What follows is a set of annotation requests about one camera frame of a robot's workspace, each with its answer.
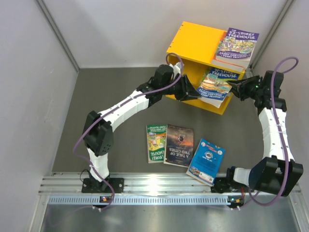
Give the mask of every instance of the green book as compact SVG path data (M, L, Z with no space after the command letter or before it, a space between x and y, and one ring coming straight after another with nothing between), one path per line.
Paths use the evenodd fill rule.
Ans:
M148 163L163 163L166 125L147 125Z

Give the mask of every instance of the black cable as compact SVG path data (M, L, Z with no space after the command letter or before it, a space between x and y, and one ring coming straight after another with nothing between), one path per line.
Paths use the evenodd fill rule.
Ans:
M84 182L82 181L82 174L84 173L84 171L87 171L87 172L88 172L88 175L89 175L89 177L90 177L90 172L89 172L88 169L82 170L81 174L79 175L79 179L81 180L82 183L84 183Z

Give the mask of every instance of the book cover illustration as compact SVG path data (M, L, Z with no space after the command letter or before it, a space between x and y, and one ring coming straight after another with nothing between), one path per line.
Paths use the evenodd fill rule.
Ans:
M239 74L222 69L211 68L203 75L202 82L197 88L201 100L219 108L231 90L227 80L237 80Z
M225 149L201 139L187 174L207 185L213 186L224 154Z
M147 125L148 163L162 163L165 153L166 125Z
M259 34L229 28L226 36L220 42L217 56L230 59L250 58Z
M168 125L164 163L189 167L193 157L193 129Z

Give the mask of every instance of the yellow box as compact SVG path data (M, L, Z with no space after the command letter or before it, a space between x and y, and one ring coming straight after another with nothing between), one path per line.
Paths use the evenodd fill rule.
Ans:
M183 72L188 75L190 82L195 88L198 88L203 74L209 66L224 69L233 73L239 73L239 80L243 78L245 70L242 72L236 72L211 64L214 53L224 32L224 30L216 28L183 22L170 44L167 53L174 52L183 59ZM173 64L178 62L177 58L174 56L169 56L169 61ZM174 95L167 95L167 97L175 99ZM199 99L184 101L183 103L194 105L222 115L228 103L231 101L231 98L232 95L227 96L220 108L216 108L215 106Z

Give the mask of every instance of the white wall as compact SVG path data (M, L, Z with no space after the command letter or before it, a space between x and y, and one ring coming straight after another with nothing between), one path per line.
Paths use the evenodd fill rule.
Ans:
M308 44L309 1L297 0L282 22L254 74L264 75L273 70L285 57L296 56L299 65L284 75L281 97L287 102L286 126L289 145L296 162L304 165L304 175L300 179L301 189L309 205L309 75ZM287 63L280 70L293 65Z
M1 1L0 227L26 231L77 73L33 0Z
M81 68L165 62L183 21L259 32L257 50L283 0L44 0Z

